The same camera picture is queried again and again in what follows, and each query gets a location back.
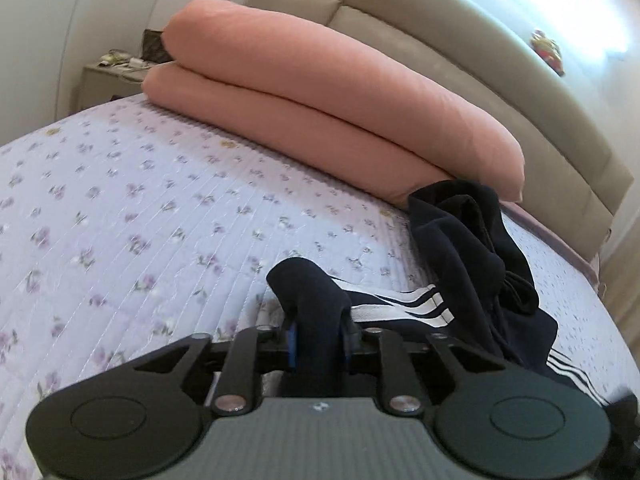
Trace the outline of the brown patterned pouch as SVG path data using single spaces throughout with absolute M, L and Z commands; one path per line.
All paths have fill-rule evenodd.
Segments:
M 166 51 L 162 32 L 160 30 L 145 29 L 142 35 L 141 57 L 151 63 L 166 63 L 172 60 L 170 54 Z

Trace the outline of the folded pink duvet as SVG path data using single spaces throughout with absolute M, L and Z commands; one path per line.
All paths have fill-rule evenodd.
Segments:
M 334 29 L 226 0 L 192 0 L 162 33 L 155 105 L 320 169 L 395 205 L 459 178 L 517 202 L 521 145 L 484 110 Z

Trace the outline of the red plush toy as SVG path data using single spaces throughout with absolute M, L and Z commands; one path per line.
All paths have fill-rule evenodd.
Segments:
M 541 30 L 534 30 L 530 36 L 529 44 L 536 53 L 552 70 L 563 77 L 565 75 L 562 54 L 558 44 L 547 37 Z

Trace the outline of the dark navy striped garment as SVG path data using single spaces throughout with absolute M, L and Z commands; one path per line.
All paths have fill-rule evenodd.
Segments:
M 444 181 L 413 192 L 408 205 L 428 279 L 423 287 L 372 292 L 300 257 L 269 271 L 267 283 L 284 312 L 294 396 L 339 392 L 361 331 L 381 327 L 415 342 L 450 336 L 605 404 L 588 375 L 553 351 L 558 323 L 539 307 L 532 271 L 504 227 L 496 192 Z

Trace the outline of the beige upholstered headboard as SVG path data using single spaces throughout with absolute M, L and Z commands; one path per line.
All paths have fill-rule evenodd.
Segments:
M 597 255 L 632 177 L 587 103 L 471 0 L 244 0 L 333 28 L 494 116 L 525 156 L 523 208 Z

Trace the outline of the white items on nightstand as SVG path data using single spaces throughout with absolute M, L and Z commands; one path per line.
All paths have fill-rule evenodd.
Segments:
M 120 67 L 129 68 L 130 70 L 147 70 L 151 67 L 148 62 L 142 60 L 142 58 L 136 58 L 130 53 L 111 49 L 99 59 L 98 65 L 101 67 Z

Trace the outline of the beige bedside table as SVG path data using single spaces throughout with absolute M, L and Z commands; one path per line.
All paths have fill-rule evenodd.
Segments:
M 73 112 L 141 93 L 142 81 L 148 71 L 147 68 L 134 70 L 128 65 L 86 65 L 82 70 Z

